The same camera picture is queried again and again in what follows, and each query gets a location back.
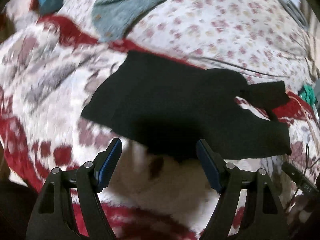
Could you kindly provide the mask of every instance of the blanket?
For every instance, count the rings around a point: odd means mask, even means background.
[[[303,13],[295,6],[291,0],[278,0],[288,14],[296,21],[296,23],[305,31],[308,31],[309,24]]]
[[[95,1],[64,0],[58,15],[100,38],[91,20]],[[167,0],[126,38],[203,68],[238,71],[249,83],[284,81],[297,93],[313,85],[305,35],[278,0]]]
[[[142,13],[165,0],[97,0],[92,9],[94,26],[100,41],[121,39]]]
[[[307,44],[308,44],[308,57],[306,61],[308,63],[309,72],[315,78],[320,78],[320,22],[317,19],[312,8],[306,0],[301,0],[301,11],[308,19],[310,28],[307,32]]]
[[[110,128],[88,122],[81,111],[96,88],[117,71],[126,49],[141,49],[130,41],[97,44],[65,17],[50,16],[17,32],[0,48],[0,137],[8,165],[38,191],[51,169],[77,168],[106,149]],[[294,93],[274,113],[289,128],[290,157],[230,160],[240,169],[266,169],[285,207],[296,190],[281,172],[285,160],[305,169],[319,157],[320,130],[311,108]],[[268,115],[236,98],[259,118]],[[127,138],[120,138],[123,153],[109,186],[99,194],[103,210],[118,238],[141,240],[199,238],[219,195],[212,190],[198,161],[178,164],[167,156],[154,156]],[[307,169],[315,182],[320,164]],[[77,192],[72,191],[79,230],[86,234]],[[237,232],[245,203],[241,193],[230,234]]]

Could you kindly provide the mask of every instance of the black cloth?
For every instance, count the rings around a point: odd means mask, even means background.
[[[243,110],[236,96],[267,109],[274,121]],[[288,127],[271,111],[288,101],[283,82],[248,85],[231,70],[129,51],[81,115],[178,161],[196,158],[199,139],[224,159],[262,158],[291,154]]]
[[[25,240],[38,194],[31,188],[0,181],[0,239]]]

